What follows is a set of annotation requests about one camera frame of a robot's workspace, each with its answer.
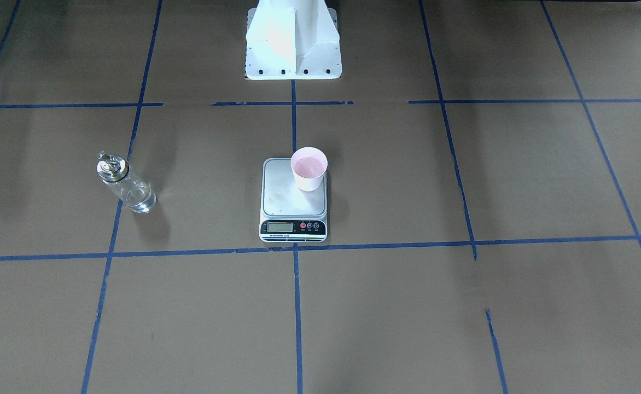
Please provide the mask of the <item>pink plastic cup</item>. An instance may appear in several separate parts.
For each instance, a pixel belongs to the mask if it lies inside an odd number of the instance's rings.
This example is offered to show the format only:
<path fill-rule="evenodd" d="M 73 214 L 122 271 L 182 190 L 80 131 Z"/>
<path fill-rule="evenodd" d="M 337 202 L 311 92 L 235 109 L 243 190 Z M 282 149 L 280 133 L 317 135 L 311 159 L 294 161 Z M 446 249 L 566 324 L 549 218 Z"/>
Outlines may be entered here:
<path fill-rule="evenodd" d="M 328 169 L 328 159 L 322 150 L 315 147 L 302 147 L 290 158 L 290 167 L 296 187 L 303 192 L 318 189 Z"/>

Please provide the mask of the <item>grey digital kitchen scale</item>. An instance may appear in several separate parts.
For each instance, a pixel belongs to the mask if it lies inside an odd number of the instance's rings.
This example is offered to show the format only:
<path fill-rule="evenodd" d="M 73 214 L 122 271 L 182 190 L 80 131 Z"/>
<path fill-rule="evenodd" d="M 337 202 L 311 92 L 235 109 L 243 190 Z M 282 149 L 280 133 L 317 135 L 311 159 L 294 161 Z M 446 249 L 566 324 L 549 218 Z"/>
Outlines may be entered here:
<path fill-rule="evenodd" d="M 291 159 L 266 159 L 261 178 L 259 237 L 272 244 L 323 242 L 329 234 L 326 177 L 316 190 L 296 186 Z"/>

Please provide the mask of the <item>glass sauce dispenser bottle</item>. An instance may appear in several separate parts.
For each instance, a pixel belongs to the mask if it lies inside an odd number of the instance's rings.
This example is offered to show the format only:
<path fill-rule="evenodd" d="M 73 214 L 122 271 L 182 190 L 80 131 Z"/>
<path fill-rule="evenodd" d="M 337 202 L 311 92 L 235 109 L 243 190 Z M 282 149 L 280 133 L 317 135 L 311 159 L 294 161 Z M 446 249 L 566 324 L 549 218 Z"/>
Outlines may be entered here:
<path fill-rule="evenodd" d="M 101 150 L 96 174 L 132 212 L 148 213 L 155 207 L 156 194 L 150 184 L 120 155 L 106 154 Z"/>

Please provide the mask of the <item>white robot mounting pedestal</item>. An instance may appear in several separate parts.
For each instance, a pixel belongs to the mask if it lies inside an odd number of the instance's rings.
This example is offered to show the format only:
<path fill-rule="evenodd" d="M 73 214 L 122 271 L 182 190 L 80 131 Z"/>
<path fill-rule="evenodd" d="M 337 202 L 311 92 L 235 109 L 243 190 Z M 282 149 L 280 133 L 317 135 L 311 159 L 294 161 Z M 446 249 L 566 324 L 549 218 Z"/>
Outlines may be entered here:
<path fill-rule="evenodd" d="M 246 78 L 328 80 L 342 74 L 337 12 L 325 1 L 260 1 L 249 9 Z"/>

